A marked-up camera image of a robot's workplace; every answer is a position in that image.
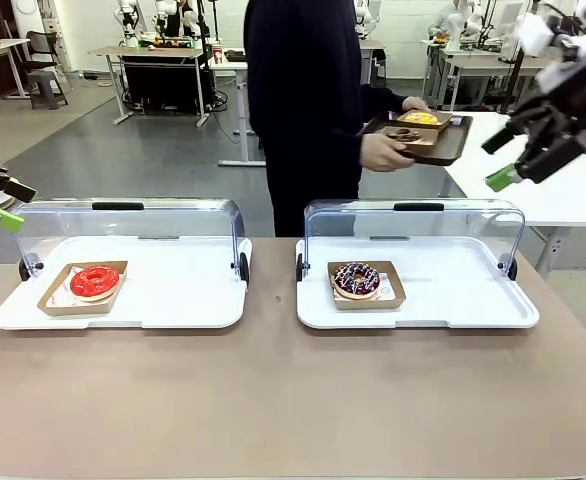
dark sweater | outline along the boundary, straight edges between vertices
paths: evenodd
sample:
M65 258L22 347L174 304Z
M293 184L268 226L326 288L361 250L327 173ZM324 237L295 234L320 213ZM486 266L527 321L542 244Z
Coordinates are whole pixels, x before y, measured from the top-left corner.
M360 86L353 0L249 0L244 45L267 166L359 181L357 133L377 113L401 110L404 97Z

black serving tray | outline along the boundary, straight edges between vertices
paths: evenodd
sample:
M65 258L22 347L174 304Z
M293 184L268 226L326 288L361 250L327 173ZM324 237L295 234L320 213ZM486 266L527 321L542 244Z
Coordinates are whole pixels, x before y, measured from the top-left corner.
M401 114L395 112L377 115L364 127L361 133L375 133L384 127L397 127L399 125L395 120L400 116ZM440 132L437 142L431 149L427 152L413 152L411 147L408 146L402 152L402 155L414 158L416 163L424 165L438 165L440 167L453 165L462 156L464 145L471 129L471 123L473 123L472 117L455 115L451 119L449 126Z

red icing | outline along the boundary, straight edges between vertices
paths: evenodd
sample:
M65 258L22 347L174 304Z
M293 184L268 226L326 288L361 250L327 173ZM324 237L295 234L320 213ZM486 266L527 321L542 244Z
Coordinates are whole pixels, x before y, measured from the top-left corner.
M75 274L71 291L79 297L95 297L108 292L120 281L117 270L109 267L91 267Z

clear plastic lid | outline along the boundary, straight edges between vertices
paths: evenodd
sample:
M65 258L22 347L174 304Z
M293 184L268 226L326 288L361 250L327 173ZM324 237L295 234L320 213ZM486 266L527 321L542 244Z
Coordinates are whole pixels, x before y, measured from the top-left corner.
M77 237L171 241L198 237L221 245L216 259L240 274L245 238L238 206L217 199L90 199L34 202L16 209L25 220L16 240L26 270L36 276L47 256Z
M511 274L524 232L524 214L502 200L357 200L316 201L305 212L303 276L313 264L313 248L327 239L353 237L372 242L409 241L416 237L472 238L497 259L496 268Z

navy blue clothing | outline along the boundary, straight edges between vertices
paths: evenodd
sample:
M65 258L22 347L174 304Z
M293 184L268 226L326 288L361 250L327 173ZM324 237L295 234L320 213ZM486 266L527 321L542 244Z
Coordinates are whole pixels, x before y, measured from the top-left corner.
M357 198L358 132L404 97L360 85L353 0L249 0L244 46L276 235L301 236L309 202Z

